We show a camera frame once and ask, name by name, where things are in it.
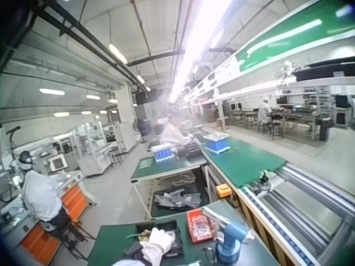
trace trash bin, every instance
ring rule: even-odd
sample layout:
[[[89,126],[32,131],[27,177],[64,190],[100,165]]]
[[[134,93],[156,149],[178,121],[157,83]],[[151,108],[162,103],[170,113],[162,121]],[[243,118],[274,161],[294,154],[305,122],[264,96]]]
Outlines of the trash bin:
[[[321,119],[320,124],[319,140],[325,142],[329,138],[329,129],[334,127],[334,122],[330,117],[324,117]]]

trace worker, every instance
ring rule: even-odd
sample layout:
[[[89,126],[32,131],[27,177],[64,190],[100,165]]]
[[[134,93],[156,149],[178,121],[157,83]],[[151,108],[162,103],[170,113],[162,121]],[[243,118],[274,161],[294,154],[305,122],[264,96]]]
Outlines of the worker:
[[[70,223],[70,217],[63,207],[55,183],[49,176],[41,175],[33,169],[33,160],[29,151],[21,152],[19,166],[25,174],[22,187],[22,201],[25,208],[40,221],[43,229],[52,237],[69,242],[62,230],[68,229],[80,240],[83,236]]]
[[[159,266],[161,257],[170,250],[174,239],[164,232],[153,228],[148,242],[141,241],[140,245],[143,247],[141,252],[141,259],[123,258],[116,262],[113,266]]]
[[[173,146],[184,146],[192,140],[192,135],[184,136],[180,130],[181,116],[175,108],[168,111],[168,122],[160,136],[161,144],[172,144]]]
[[[258,121],[264,125],[271,123],[271,108],[268,104],[268,97],[262,98],[263,103],[259,106],[257,114]]]

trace computer screen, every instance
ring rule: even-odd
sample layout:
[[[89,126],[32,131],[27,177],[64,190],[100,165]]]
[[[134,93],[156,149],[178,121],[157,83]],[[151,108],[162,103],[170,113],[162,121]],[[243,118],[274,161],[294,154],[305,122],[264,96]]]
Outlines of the computer screen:
[[[68,168],[67,161],[65,160],[64,154],[57,154],[47,159],[49,163],[49,168],[52,172],[59,171]]]

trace blue parts bin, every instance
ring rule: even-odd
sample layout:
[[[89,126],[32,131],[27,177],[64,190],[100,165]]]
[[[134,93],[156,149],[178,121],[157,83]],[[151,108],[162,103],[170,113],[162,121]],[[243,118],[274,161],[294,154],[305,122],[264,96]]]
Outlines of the blue parts bin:
[[[155,161],[162,162],[174,158],[175,155],[171,150],[170,144],[157,145],[151,148],[151,151],[154,153]]]
[[[215,154],[220,154],[226,150],[229,150],[231,147],[227,142],[228,137],[229,134],[219,132],[204,136],[204,139],[207,142],[206,149]]]

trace green sign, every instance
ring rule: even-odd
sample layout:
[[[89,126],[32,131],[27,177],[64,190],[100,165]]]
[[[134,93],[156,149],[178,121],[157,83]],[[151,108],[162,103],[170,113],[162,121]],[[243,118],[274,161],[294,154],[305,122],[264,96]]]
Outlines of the green sign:
[[[240,72],[305,44],[355,29],[354,9],[343,1],[321,0],[299,11],[236,54]]]

